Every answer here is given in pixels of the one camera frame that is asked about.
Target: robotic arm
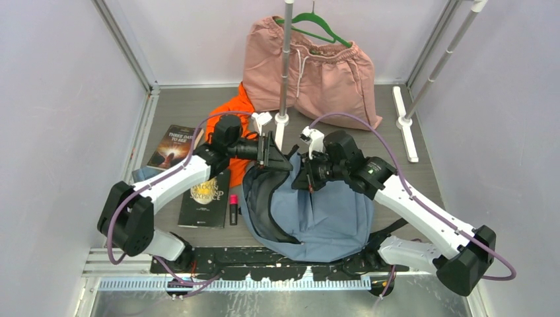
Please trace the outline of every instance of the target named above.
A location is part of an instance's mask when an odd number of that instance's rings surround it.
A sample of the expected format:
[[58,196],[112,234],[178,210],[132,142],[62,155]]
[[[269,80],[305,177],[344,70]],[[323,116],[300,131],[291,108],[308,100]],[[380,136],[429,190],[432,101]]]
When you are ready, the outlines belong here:
[[[493,256],[472,240],[494,250],[496,234],[488,227],[474,229],[449,215],[420,194],[410,184],[404,190],[396,169],[379,157],[364,157],[352,136],[344,131],[326,137],[315,129],[306,128],[301,138],[309,144],[302,155],[301,170],[292,183],[298,190],[320,190],[327,182],[343,180],[352,190],[389,207],[419,229],[433,244],[399,239],[387,233],[374,236],[368,247],[374,250],[379,266],[406,265],[434,273],[455,293],[467,296],[493,262]],[[103,208],[97,229],[108,236],[109,227],[118,206],[140,188],[147,188],[127,204],[128,212],[118,214],[112,233],[113,245],[128,256],[140,253],[160,256],[168,264],[185,270],[192,260],[190,245],[175,234],[154,226],[155,214],[169,201],[191,187],[210,180],[226,169],[231,158],[254,160],[261,168],[290,171],[290,162],[274,143],[274,135],[259,135],[257,139],[242,137],[237,116],[221,116],[211,139],[200,145],[188,164],[178,164],[157,177],[128,185],[115,184]],[[424,202],[421,207],[418,199]],[[427,211],[428,207],[435,213]],[[452,230],[438,217],[457,227]]]
[[[402,240],[390,234],[376,236],[373,244],[382,265],[414,267],[435,274],[459,295],[471,293],[492,264],[493,256],[459,232],[466,232],[494,250],[496,234],[493,230],[486,226],[475,229],[453,217],[406,182],[409,194],[393,166],[379,157],[364,157],[345,131],[335,131],[324,137],[319,131],[306,128],[301,138],[309,144],[310,150],[302,155],[303,167],[292,188],[313,192],[324,187],[326,182],[343,180],[355,192],[394,210],[433,243]],[[452,230],[413,198],[450,221],[457,230]]]
[[128,204],[129,212],[118,215],[113,229],[112,243],[128,256],[140,253],[160,256],[178,269],[190,265],[191,250],[188,243],[169,232],[154,226],[154,216],[169,201],[191,187],[212,179],[229,166],[232,158],[254,160],[262,168],[292,170],[292,165],[276,147],[272,132],[258,139],[242,137],[239,117],[221,116],[211,135],[211,140],[200,145],[192,157],[156,176],[161,180],[152,186],[153,179],[128,185],[115,184],[109,193],[97,229],[108,236],[109,226],[118,206],[134,191],[148,186],[148,190],[135,196]]

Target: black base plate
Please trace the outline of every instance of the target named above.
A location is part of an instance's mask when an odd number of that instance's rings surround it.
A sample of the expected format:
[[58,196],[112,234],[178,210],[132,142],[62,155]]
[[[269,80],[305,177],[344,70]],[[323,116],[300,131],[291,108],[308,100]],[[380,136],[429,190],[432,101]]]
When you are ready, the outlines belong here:
[[[313,272],[315,281],[347,281],[358,280],[362,273],[373,271],[390,271],[390,267],[374,269],[363,261],[361,252],[342,260],[320,262],[292,261],[264,247],[235,247],[235,248],[195,248],[194,259],[196,268],[194,273],[197,278],[209,279],[216,274],[228,281],[245,280],[251,274],[254,281],[264,277],[271,281],[284,281],[286,279],[301,279],[308,266]],[[397,271],[408,271],[408,267],[397,265]],[[159,264],[152,261],[151,273],[167,273]],[[190,269],[175,273],[191,273]]]

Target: gray floor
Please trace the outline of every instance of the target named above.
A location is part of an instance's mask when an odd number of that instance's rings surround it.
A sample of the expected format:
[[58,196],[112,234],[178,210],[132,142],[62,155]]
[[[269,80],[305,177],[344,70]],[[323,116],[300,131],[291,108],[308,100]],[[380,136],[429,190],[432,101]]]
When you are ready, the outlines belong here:
[[[159,141],[167,131],[170,125],[178,124],[194,127],[202,119],[207,117],[208,113],[216,107],[228,101],[236,95],[237,88],[187,88],[187,89],[166,89],[162,90],[159,102],[157,104],[152,128],[146,145],[143,164],[147,163],[152,153],[155,151]],[[403,94],[405,105],[411,103],[408,94]],[[395,126],[397,115],[394,107],[392,86],[376,85],[375,86],[375,102],[376,111],[379,116],[383,117],[383,121],[379,125],[377,131],[387,140],[404,171],[408,181],[413,184],[420,192],[442,206],[439,189],[435,180],[432,165],[430,163],[422,133],[417,124],[412,126],[412,133],[416,142],[419,156],[419,162],[415,164],[408,163],[406,153],[402,141],[400,130]],[[295,109],[290,108],[290,124],[288,125],[284,140],[284,151],[288,151],[293,142],[299,141],[299,134],[303,127],[308,125],[311,120]],[[318,124],[317,128],[328,134],[340,127],[332,125]],[[378,156],[388,162],[390,158],[376,137],[368,131],[347,129],[354,137],[358,146],[367,156]],[[181,198],[168,203],[156,215],[156,225],[163,231],[171,231],[179,234],[189,241],[193,246],[259,246],[251,234],[248,232],[246,225],[240,217],[237,226],[230,227],[226,221],[225,229],[191,229],[181,228],[177,226],[179,210],[181,206]],[[388,226],[390,223],[399,218],[397,214],[389,210],[385,206],[375,206],[375,216],[373,230],[378,230]],[[425,237],[410,225],[398,230],[396,235],[404,239]]]

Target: marker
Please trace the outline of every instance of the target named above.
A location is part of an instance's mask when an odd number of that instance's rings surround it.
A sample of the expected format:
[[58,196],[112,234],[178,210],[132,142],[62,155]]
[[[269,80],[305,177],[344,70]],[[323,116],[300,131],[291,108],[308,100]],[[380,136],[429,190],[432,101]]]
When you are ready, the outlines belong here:
[[237,225],[237,195],[229,196],[229,225]]

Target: white cable clip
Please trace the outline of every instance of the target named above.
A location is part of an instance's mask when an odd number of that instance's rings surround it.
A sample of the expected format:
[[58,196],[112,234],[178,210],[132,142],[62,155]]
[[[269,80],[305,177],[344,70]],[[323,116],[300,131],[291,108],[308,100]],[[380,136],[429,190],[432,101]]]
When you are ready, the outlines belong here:
[[300,139],[302,139],[306,144],[309,144],[309,159],[313,159],[313,152],[323,153],[323,139],[325,135],[317,130],[310,129],[308,126],[301,131]]
[[251,115],[251,118],[253,119],[253,127],[255,128],[255,131],[259,133],[259,135],[262,134],[262,127],[272,121],[272,115],[270,114],[270,112],[262,112],[260,114],[254,112]]

